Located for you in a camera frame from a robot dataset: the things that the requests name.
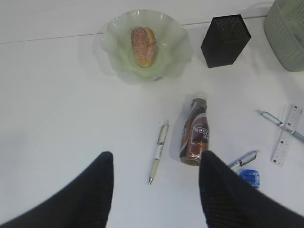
black mesh container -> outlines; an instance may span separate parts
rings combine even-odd
[[[240,14],[213,18],[200,47],[208,67],[233,64],[250,38]]]

sugared bun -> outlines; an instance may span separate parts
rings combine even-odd
[[[131,34],[133,55],[142,67],[153,63],[156,52],[156,40],[153,31],[148,27],[135,27]]]

ruler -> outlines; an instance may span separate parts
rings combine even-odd
[[[301,114],[302,114],[302,108],[296,105],[292,105],[288,118],[285,122],[285,126],[290,129],[296,130],[299,120],[301,118]],[[273,162],[274,164],[280,167],[283,166],[292,138],[293,136],[290,133],[282,129],[282,133],[277,142],[275,152],[271,158],[271,162]]]

glass bowl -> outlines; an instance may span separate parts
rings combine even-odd
[[[138,65],[133,57],[131,31],[136,26],[151,28],[156,37],[155,59],[149,67]],[[168,15],[148,9],[133,10],[113,19],[101,47],[118,76],[133,82],[179,76],[192,55],[186,29]]]

gray basket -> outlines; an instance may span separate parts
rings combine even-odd
[[[304,71],[304,0],[275,0],[264,30],[281,64],[289,71]]]

